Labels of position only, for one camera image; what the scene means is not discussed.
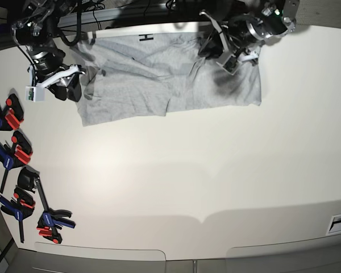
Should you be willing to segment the black robot arm at image left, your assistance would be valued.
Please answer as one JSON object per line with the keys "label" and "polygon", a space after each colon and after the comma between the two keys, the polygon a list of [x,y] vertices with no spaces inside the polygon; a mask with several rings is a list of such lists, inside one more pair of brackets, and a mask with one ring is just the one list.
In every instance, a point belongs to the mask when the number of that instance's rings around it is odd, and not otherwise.
{"label": "black robot arm at image left", "polygon": [[[60,19],[76,10],[76,30],[73,40],[68,40],[58,26]],[[82,38],[81,1],[26,1],[22,17],[11,26],[17,46],[26,46],[31,62],[28,71],[30,84],[25,87],[27,101],[42,102],[45,91],[57,99],[78,102],[82,97],[80,76],[86,73],[81,65],[64,63],[65,52],[54,41],[60,38],[68,47]]]}

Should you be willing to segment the black robot arm at image right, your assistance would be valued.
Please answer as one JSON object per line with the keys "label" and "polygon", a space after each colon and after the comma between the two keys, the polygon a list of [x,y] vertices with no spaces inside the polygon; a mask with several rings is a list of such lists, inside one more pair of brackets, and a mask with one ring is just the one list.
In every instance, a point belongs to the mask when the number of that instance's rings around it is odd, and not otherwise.
{"label": "black robot arm at image right", "polygon": [[299,5],[300,1],[260,1],[249,8],[242,1],[231,1],[225,15],[202,10],[199,14],[211,22],[213,30],[198,55],[215,59],[225,52],[233,57],[251,55],[268,39],[294,31]]}

